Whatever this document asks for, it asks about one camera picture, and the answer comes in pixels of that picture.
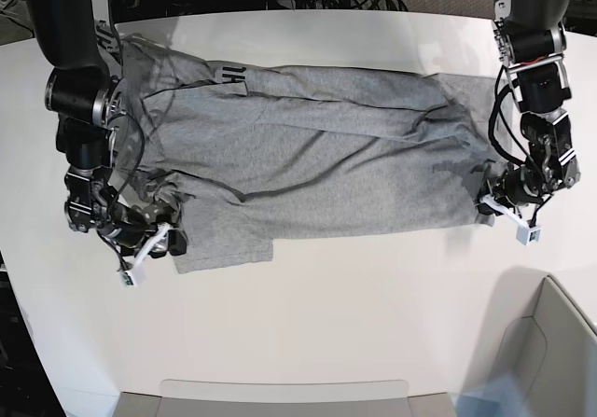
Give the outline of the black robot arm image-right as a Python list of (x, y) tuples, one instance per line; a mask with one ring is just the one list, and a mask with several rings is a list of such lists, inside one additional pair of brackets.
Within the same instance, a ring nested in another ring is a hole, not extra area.
[[(572, 97), (563, 63), (567, 47), (563, 18), (570, 0), (495, 0), (493, 33), (507, 84), (495, 95), (488, 137), (507, 161), (502, 174), (486, 180), (478, 196), (483, 215), (519, 217), (532, 205), (540, 210), (559, 190), (572, 188), (580, 171), (564, 102)], [(499, 144), (495, 126), (502, 102), (511, 97), (521, 114), (524, 157)]]

